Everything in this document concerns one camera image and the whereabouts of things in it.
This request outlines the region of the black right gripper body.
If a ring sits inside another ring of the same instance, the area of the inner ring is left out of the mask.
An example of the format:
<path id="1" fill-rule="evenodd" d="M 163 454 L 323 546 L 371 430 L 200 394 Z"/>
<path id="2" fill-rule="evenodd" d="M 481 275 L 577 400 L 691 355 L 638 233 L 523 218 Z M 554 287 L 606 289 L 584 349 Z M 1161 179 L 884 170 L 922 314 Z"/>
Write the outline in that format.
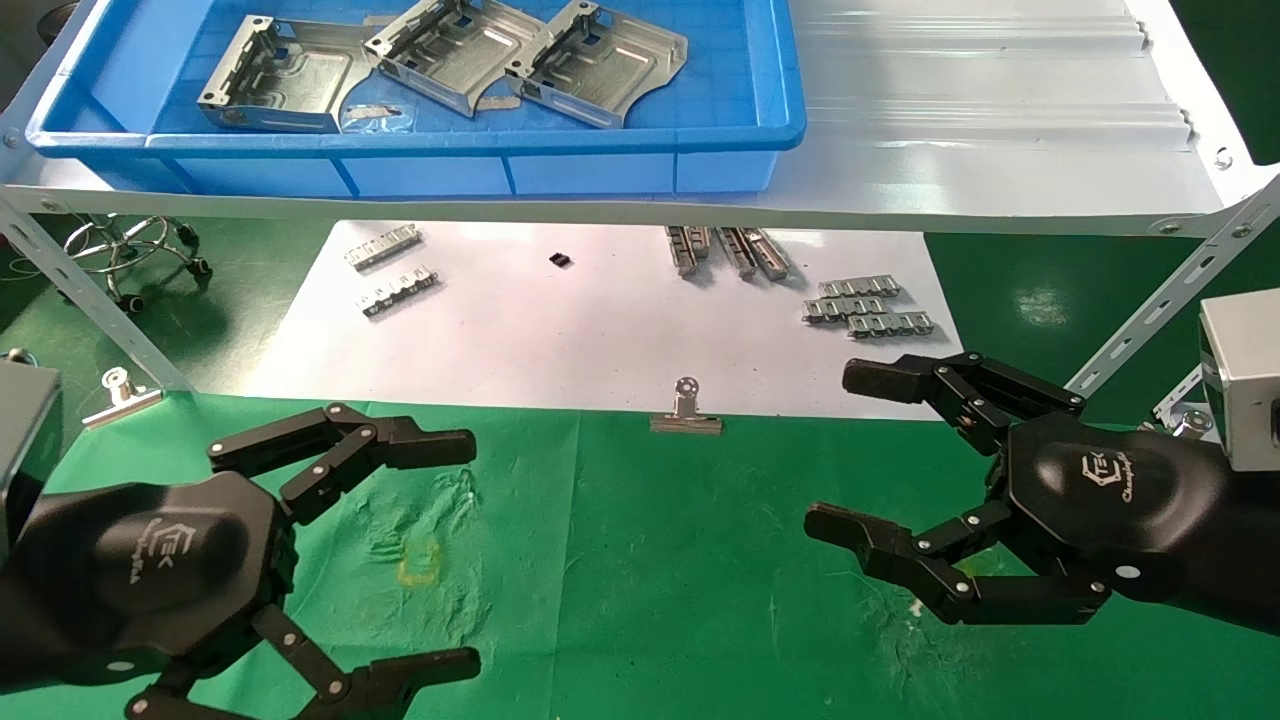
<path id="1" fill-rule="evenodd" d="M 1187 542 L 1228 483 L 1219 445 L 1065 414 L 1015 425 L 1004 465 L 1007 497 L 1047 553 L 1143 602 L 1189 589 Z"/>

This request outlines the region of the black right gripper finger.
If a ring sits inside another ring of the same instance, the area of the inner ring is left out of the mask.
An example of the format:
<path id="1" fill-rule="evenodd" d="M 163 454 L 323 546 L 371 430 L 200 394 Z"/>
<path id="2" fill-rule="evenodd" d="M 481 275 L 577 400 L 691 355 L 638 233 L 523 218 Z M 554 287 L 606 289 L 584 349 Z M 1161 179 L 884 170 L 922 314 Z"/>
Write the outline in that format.
<path id="1" fill-rule="evenodd" d="M 948 357 L 905 354 L 893 363 L 851 359 L 842 387 L 850 395 L 924 404 L 979 455 L 996 455 L 1015 420 L 1052 414 L 1080 416 L 1085 400 L 983 354 Z"/>
<path id="2" fill-rule="evenodd" d="M 1083 569 L 1053 557 L 1023 577 L 973 575 L 959 564 L 996 544 L 1014 550 L 1025 529 L 1012 509 L 988 501 L 923 533 L 831 503 L 813 503 L 805 534 L 852 553 L 861 574 L 909 591 L 948 625 L 1065 626 L 1088 623 L 1111 596 Z"/>

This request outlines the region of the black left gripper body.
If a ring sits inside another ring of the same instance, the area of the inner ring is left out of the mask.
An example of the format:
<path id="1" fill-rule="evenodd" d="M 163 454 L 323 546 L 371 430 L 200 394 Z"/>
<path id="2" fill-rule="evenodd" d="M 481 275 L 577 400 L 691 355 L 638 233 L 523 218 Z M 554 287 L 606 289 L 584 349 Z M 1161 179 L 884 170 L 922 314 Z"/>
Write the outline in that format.
<path id="1" fill-rule="evenodd" d="M 28 520 L 28 683 L 215 676 L 259 644 L 253 616 L 297 561 L 283 507 L 234 471 L 46 493 Z"/>

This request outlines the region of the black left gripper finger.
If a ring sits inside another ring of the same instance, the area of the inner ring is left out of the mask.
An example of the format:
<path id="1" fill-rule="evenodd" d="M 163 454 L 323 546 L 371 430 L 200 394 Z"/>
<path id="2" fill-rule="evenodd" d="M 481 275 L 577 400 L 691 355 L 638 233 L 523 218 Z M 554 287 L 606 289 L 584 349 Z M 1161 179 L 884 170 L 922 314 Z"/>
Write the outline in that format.
<path id="1" fill-rule="evenodd" d="M 297 525 L 319 519 L 380 468 L 452 468 L 476 456 L 471 430 L 422 430 L 411 416 L 367 416 L 344 404 L 250 428 L 207 448 L 212 470 L 248 478 L 306 461 L 279 496 Z"/>
<path id="2" fill-rule="evenodd" d="M 472 647 L 384 659 L 343 673 L 276 605 L 252 618 L 256 637 L 315 691 L 297 719 L 403 719 L 415 696 L 430 685 L 474 679 L 481 659 Z M 127 719 L 243 719 L 188 698 L 196 670 L 175 665 L 140 692 L 125 707 Z"/>

